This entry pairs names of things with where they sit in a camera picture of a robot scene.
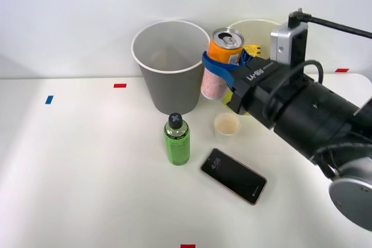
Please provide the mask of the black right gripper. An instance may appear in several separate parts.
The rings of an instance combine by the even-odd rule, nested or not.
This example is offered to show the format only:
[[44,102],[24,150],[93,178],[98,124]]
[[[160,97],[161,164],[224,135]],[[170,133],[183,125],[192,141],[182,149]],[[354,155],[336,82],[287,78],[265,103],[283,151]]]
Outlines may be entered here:
[[273,121],[263,114],[263,107],[271,91],[289,72],[288,65],[253,58],[246,49],[242,50],[237,65],[213,60],[206,51],[202,54],[202,62],[208,71],[222,78],[231,89],[232,97],[227,106],[233,112],[248,112],[265,127],[273,126]]

